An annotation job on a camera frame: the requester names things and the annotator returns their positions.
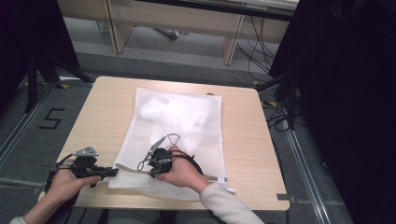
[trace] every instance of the right hand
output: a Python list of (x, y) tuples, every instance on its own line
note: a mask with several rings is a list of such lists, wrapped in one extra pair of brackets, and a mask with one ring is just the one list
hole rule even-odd
[[(169, 151), (172, 155), (183, 155), (177, 152), (181, 151), (177, 146), (170, 147)], [(178, 157), (172, 158), (172, 169), (168, 173), (157, 175), (157, 178), (180, 188), (191, 188), (197, 193), (201, 193), (210, 184), (189, 161)]]

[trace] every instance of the tripod leg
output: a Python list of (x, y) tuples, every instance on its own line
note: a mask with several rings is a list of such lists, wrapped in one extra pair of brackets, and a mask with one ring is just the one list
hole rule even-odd
[(94, 80), (92, 78), (84, 75), (77, 68), (74, 68), (74, 67), (70, 66), (69, 64), (67, 64), (64, 61), (62, 61), (61, 59), (59, 59), (58, 57), (56, 57), (56, 56), (54, 56), (52, 54), (46, 53), (46, 52), (41, 52), (41, 55), (43, 56), (43, 58), (48, 59), (53, 64), (61, 66), (66, 71), (68, 71), (69, 73), (73, 74), (75, 77), (78, 77), (79, 79), (81, 79), (81, 80), (83, 80), (85, 82), (94, 82)]
[(56, 83), (59, 81), (59, 76), (50, 61), (40, 57), (36, 60), (36, 62), (38, 71), (40, 71), (41, 76), (47, 83)]
[(29, 112), (37, 100), (37, 76), (35, 74), (35, 55), (29, 58), (29, 68), (28, 68), (28, 100), (25, 112)]
[(276, 84), (280, 83), (284, 78), (284, 75), (280, 75), (279, 77), (273, 78), (271, 81), (261, 84), (260, 86), (256, 87), (256, 91), (263, 91), (268, 89)]

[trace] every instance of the hand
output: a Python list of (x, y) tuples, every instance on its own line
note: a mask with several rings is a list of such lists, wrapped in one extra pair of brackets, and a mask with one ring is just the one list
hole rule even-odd
[(45, 223), (64, 202), (73, 198), (82, 187), (96, 184), (100, 180), (100, 176), (78, 179), (69, 169), (59, 170), (52, 179), (49, 191), (23, 219), (30, 224)]
[[(172, 146), (169, 148), (172, 155), (183, 155), (180, 148)], [(157, 175), (159, 180), (164, 180), (177, 187), (188, 187), (201, 193), (209, 184), (206, 177), (198, 173), (196, 168), (186, 159), (174, 157), (172, 158), (172, 169), (169, 173)]]
[(86, 178), (76, 178), (67, 166), (61, 167), (52, 179), (49, 191), (46, 196), (64, 203), (73, 198), (84, 186), (96, 184), (101, 180), (100, 176), (90, 176)]

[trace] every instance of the hand-mounted device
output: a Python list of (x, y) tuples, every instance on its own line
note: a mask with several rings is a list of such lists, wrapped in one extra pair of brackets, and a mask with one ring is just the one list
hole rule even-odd
[[(72, 156), (77, 156), (73, 162), (66, 161)], [(99, 153), (93, 147), (85, 147), (82, 150), (73, 152), (57, 162), (55, 168), (49, 172), (45, 191), (50, 189), (53, 177), (60, 169), (70, 169), (76, 178), (84, 178), (88, 176), (99, 175), (102, 180), (109, 176), (116, 176), (119, 169), (113, 169), (112, 167), (98, 167), (95, 165)], [(73, 206), (78, 198), (78, 193), (63, 203), (58, 210), (49, 218), (47, 224), (64, 224), (67, 223), (70, 215), (73, 211)]]
[[(175, 146), (177, 144), (177, 140), (180, 138), (180, 135), (178, 135), (177, 133), (169, 133), (168, 135), (166, 135), (166, 137), (168, 137), (170, 141), (170, 146), (168, 146), (167, 148), (170, 148), (171, 146)], [(155, 178), (155, 175), (157, 174), (168, 173), (172, 169), (172, 158), (178, 157), (189, 161), (197, 169), (198, 173), (203, 175), (204, 173), (202, 172), (202, 169), (198, 165), (198, 163), (194, 160), (194, 156), (191, 157), (185, 152), (179, 150), (174, 150), (173, 152), (180, 152), (181, 154), (173, 155), (173, 152), (169, 152), (165, 148), (159, 147), (166, 137), (162, 137), (158, 142), (152, 145), (145, 159), (143, 159), (137, 165), (137, 170), (143, 170), (144, 162), (148, 161), (148, 165), (152, 166), (152, 169), (149, 171), (148, 174), (151, 177)]]
[[(66, 160), (72, 156), (77, 156), (74, 162), (67, 162)], [(85, 147), (82, 150), (75, 151), (61, 161), (57, 162), (55, 168), (49, 172), (49, 177), (46, 183), (46, 192), (50, 189), (53, 177), (60, 169), (70, 169), (73, 175), (77, 178), (84, 178), (88, 176), (99, 175), (102, 180), (108, 176), (116, 176), (119, 169), (112, 167), (98, 167), (95, 165), (99, 153), (93, 147)]]

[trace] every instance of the gray floor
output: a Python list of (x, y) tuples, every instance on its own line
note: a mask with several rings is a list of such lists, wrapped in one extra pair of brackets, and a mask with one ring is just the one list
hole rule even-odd
[[(246, 88), (252, 88), (254, 80), (263, 83), (271, 79), (256, 65), (249, 64), (239, 50), (235, 52), (233, 64), (224, 65), (221, 38), (217, 36), (187, 34), (175, 41), (150, 28), (135, 27), (122, 54), (115, 55), (109, 34), (99, 32), (96, 22), (74, 19), (65, 21), (81, 68), (92, 77), (139, 77)], [(246, 40), (238, 42), (243, 49), (251, 50)], [(268, 44), (268, 48), (275, 53), (277, 45)], [(61, 76), (70, 76), (63, 70), (59, 70), (59, 73)], [(35, 203), (37, 188), (33, 188), (32, 184), (46, 180), (90, 89), (90, 86), (81, 82), (70, 83), (66, 89), (50, 87), (48, 96), (15, 145), (13, 153), (1, 167), (0, 178), (3, 182), (0, 185), (0, 223), (8, 223)], [(275, 89), (261, 92), (261, 99), (273, 101), (274, 91)], [(12, 105), (0, 114), (0, 143), (6, 141), (8, 134), (23, 116), (25, 102), (26, 86), (22, 85)], [(66, 113), (55, 112), (56, 117), (62, 121), (54, 130), (40, 129), (40, 126), (51, 125), (45, 117), (52, 108), (64, 109)], [(269, 119), (274, 109), (264, 109), (264, 113)], [(331, 223), (353, 223), (332, 177), (320, 165), (321, 156), (309, 127), (306, 127), (303, 118), (298, 118), (297, 121), (295, 132)], [(274, 128), (270, 129), (270, 133), (279, 152), (291, 204), (288, 213), (257, 211), (257, 214), (266, 223), (286, 223), (287, 217), (289, 223), (320, 223), (286, 134)], [(28, 182), (25, 186), (11, 186), (4, 183), (5, 179)], [(76, 209), (69, 223), (76, 223), (81, 214), (82, 209)], [(99, 210), (89, 209), (82, 223), (94, 223), (99, 215)]]

